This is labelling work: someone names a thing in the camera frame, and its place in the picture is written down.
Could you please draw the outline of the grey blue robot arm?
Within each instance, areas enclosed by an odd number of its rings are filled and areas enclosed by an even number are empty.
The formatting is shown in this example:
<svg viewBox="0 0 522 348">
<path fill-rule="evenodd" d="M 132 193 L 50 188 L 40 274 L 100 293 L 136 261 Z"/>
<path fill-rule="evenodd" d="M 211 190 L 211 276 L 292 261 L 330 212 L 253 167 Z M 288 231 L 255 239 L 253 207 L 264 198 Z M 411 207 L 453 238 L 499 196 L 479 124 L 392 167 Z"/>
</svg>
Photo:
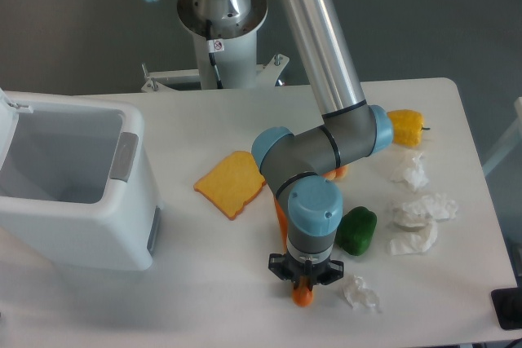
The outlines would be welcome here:
<svg viewBox="0 0 522 348">
<path fill-rule="evenodd" d="M 282 2 L 323 122 L 297 135 L 266 130 L 251 152 L 288 224 L 286 250 L 272 254 L 268 267 L 312 288 L 343 277 L 343 264 L 330 256 L 343 198 L 326 174 L 382 151 L 393 129 L 386 112 L 366 102 L 332 0 Z M 257 32 L 267 0 L 178 0 L 177 12 L 192 34 L 202 88 L 260 83 Z"/>
</svg>

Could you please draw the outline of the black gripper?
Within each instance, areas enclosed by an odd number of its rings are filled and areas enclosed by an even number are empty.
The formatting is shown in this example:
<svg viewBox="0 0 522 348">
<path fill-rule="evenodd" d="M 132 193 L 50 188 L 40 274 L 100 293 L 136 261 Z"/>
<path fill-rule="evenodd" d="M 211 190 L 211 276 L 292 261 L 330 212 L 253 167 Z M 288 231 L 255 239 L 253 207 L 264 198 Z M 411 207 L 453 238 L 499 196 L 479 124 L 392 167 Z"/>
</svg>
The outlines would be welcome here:
<svg viewBox="0 0 522 348">
<path fill-rule="evenodd" d="M 344 263 L 326 258 L 294 258 L 290 252 L 284 254 L 271 253 L 268 269 L 280 280 L 290 281 L 295 288 L 299 286 L 302 276 L 307 277 L 307 286 L 329 285 L 343 278 Z"/>
</svg>

